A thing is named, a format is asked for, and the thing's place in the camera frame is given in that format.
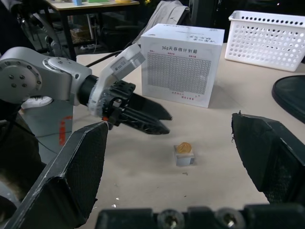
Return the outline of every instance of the table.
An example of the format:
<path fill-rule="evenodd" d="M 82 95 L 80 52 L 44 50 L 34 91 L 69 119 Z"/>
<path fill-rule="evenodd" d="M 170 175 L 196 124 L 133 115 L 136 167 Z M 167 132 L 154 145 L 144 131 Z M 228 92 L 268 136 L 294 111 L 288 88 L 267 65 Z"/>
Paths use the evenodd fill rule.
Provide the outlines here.
<path fill-rule="evenodd" d="M 98 213 L 105 208 L 166 208 L 188 206 L 242 208 L 245 204 L 267 203 L 256 190 L 232 143 L 231 115 L 265 116 L 282 122 L 305 143 L 305 125 L 283 110 L 272 98 L 276 80 L 305 73 L 301 64 L 295 73 L 226 61 L 223 46 L 217 77 L 208 109 L 154 99 L 173 116 L 164 121 L 168 135 L 145 135 L 121 125 L 108 134 L 104 171 L 92 214 L 81 229 L 93 229 Z M 80 55 L 77 61 L 91 63 L 105 54 Z M 99 75 L 108 59 L 92 67 Z M 136 84 L 141 94 L 141 68 L 125 79 Z M 87 108 L 74 108 L 73 129 L 98 122 Z M 177 167 L 173 145 L 190 142 L 195 165 Z"/>
<path fill-rule="evenodd" d="M 68 24 L 67 16 L 97 13 L 99 15 L 100 27 L 102 27 L 102 15 L 103 12 L 114 12 L 114 11 L 133 11 L 133 23 L 137 23 L 137 10 L 139 6 L 138 1 L 131 1 L 130 3 L 116 3 L 115 0 L 109 0 L 109 2 L 100 3 L 88 3 L 83 2 L 81 6 L 75 6 L 70 2 L 55 2 L 53 0 L 45 0 L 49 6 L 56 11 L 60 17 L 63 26 L 63 30 L 67 39 L 67 45 L 70 53 L 70 58 L 76 60 L 76 53 L 72 37 L 70 34 L 70 27 Z"/>

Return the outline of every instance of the gray fabric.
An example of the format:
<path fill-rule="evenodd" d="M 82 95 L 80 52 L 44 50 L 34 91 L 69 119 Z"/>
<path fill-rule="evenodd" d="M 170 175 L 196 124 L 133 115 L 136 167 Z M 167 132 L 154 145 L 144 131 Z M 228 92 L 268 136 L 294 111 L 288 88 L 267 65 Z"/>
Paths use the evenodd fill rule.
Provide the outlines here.
<path fill-rule="evenodd" d="M 161 1 L 149 19 L 147 26 L 134 39 L 133 43 L 141 44 L 141 35 L 158 23 L 176 25 L 185 10 L 190 10 L 190 8 L 182 5 L 178 0 Z"/>
<path fill-rule="evenodd" d="M 5 8 L 7 10 L 9 10 L 11 12 L 11 8 L 14 6 L 14 5 L 18 5 L 18 4 L 22 4 L 21 1 L 19 0 L 0 0 L 3 5 L 5 6 Z"/>

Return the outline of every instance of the white cardboard box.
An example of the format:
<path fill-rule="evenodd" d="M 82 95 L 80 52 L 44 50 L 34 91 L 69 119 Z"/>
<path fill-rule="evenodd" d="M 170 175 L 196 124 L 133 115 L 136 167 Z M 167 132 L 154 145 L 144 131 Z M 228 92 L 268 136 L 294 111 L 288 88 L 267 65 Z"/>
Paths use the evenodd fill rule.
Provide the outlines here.
<path fill-rule="evenodd" d="M 157 24 L 141 36 L 142 94 L 208 107 L 224 30 Z"/>

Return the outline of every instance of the small cube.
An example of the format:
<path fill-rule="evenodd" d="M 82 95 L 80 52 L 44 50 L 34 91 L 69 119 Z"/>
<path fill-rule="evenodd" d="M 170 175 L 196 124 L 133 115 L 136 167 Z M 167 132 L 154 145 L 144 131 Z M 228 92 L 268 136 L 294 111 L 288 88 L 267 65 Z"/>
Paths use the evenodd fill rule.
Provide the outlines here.
<path fill-rule="evenodd" d="M 193 153 L 193 149 L 190 151 L 190 153 L 183 153 L 180 154 L 177 151 L 178 146 L 173 146 L 173 155 L 176 160 L 177 166 L 189 166 L 194 164 L 195 156 Z"/>

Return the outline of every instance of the beige tabletop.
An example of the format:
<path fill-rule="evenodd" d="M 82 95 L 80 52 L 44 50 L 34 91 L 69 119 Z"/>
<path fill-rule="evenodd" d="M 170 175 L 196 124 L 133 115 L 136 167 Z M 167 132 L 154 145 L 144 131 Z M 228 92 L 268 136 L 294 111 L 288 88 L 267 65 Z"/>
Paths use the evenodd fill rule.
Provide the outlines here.
<path fill-rule="evenodd" d="M 138 1 L 131 1 L 130 3 L 117 3 L 115 0 L 109 0 L 109 2 L 83 2 L 81 6 L 74 5 L 73 2 L 57 2 L 54 0 L 45 0 L 56 10 L 78 10 L 85 8 L 99 8 L 99 7 L 114 7 L 114 6 L 130 6 L 130 5 L 139 5 Z"/>
<path fill-rule="evenodd" d="M 200 108 L 160 99 L 173 116 L 165 121 L 168 135 L 146 135 L 121 125 L 108 134 L 104 171 L 92 214 L 82 229 L 93 229 L 97 215 L 105 208 L 165 208 L 186 210 L 188 206 L 242 208 L 245 204 L 267 203 L 256 190 L 232 143 L 231 115 L 265 116 L 281 121 L 305 143 L 305 125 L 284 111 L 272 98 L 274 82 L 285 76 L 304 74 L 305 65 L 295 73 L 226 61 L 225 45 L 209 108 Z M 81 55 L 82 64 L 93 62 L 105 54 Z M 99 75 L 109 62 L 92 67 Z M 141 94 L 141 68 L 125 79 L 136 84 Z M 73 128 L 100 121 L 89 116 L 87 108 L 74 109 Z M 195 165 L 177 167 L 173 145 L 193 145 Z"/>

